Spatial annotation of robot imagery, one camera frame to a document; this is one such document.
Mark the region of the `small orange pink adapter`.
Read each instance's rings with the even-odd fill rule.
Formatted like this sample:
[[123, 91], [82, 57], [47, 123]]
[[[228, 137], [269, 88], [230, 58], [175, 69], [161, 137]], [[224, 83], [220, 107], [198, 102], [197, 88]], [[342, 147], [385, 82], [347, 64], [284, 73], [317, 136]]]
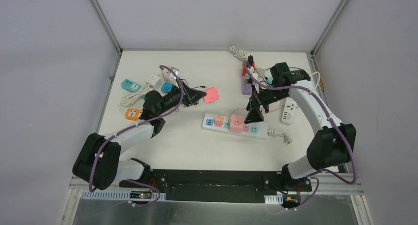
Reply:
[[214, 116], [214, 126], [215, 127], [223, 127], [225, 117], [223, 115], [215, 115]]

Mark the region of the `small white power strip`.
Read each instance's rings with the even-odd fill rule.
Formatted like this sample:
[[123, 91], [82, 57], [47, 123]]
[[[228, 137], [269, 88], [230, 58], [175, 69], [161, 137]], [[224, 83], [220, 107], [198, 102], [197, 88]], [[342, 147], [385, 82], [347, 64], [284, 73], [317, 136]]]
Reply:
[[[313, 89], [316, 91], [317, 87], [320, 85], [320, 73], [318, 71], [313, 72], [311, 75], [311, 81], [313, 83]], [[298, 104], [294, 99], [288, 97], [283, 105], [283, 112], [281, 121], [285, 125], [291, 125], [294, 121], [295, 110], [298, 108]]]

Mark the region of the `long white power strip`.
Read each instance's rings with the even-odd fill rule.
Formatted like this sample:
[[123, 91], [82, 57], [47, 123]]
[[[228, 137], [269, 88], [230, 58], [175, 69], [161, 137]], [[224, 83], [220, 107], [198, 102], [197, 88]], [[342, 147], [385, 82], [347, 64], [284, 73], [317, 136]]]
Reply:
[[223, 134], [237, 135], [241, 137], [265, 140], [267, 137], [281, 137], [284, 144], [291, 144], [292, 138], [289, 134], [269, 128], [266, 122], [244, 123], [242, 115], [223, 116], [205, 113], [202, 118], [202, 129]]

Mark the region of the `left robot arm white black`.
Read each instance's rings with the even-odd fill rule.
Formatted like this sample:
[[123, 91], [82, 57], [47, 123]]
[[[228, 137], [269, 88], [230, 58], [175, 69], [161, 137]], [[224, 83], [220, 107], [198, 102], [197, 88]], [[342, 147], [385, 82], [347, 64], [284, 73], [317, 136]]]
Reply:
[[121, 160], [120, 156], [142, 141], [160, 133], [164, 117], [182, 105], [196, 105], [208, 97], [207, 91], [188, 87], [184, 82], [166, 95], [152, 90], [144, 97], [142, 113], [133, 125], [108, 135], [96, 132], [87, 136], [72, 167], [74, 176], [89, 184], [89, 191], [105, 190], [115, 182], [132, 180], [139, 188], [150, 183], [146, 164], [138, 159]]

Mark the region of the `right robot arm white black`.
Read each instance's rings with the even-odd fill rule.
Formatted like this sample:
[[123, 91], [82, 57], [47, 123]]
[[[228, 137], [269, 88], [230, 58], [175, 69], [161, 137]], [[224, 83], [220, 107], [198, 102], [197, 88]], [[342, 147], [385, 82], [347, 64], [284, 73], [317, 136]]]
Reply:
[[329, 167], [350, 162], [355, 166], [353, 149], [356, 129], [344, 124], [315, 93], [311, 77], [303, 69], [290, 70], [287, 63], [277, 63], [269, 69], [272, 83], [264, 85], [250, 72], [248, 61], [243, 63], [252, 87], [252, 95], [246, 107], [245, 124], [264, 121], [269, 105], [284, 98], [293, 99], [307, 118], [314, 132], [306, 154], [282, 167], [278, 183], [285, 190], [293, 190], [302, 179], [328, 171]]

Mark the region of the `light pink cube adapter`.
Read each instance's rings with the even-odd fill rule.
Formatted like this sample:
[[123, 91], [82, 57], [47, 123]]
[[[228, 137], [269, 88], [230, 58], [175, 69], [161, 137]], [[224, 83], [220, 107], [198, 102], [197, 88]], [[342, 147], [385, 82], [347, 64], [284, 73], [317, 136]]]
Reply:
[[244, 130], [245, 116], [242, 115], [231, 115], [229, 132], [242, 133]]

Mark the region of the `pink cube socket adapter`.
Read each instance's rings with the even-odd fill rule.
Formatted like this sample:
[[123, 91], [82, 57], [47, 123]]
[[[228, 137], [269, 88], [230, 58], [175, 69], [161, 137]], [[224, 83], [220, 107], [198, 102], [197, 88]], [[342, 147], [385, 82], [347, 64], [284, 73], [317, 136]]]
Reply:
[[206, 95], [203, 97], [204, 103], [213, 103], [217, 100], [219, 100], [219, 93], [217, 88], [211, 87], [206, 90], [204, 90]]

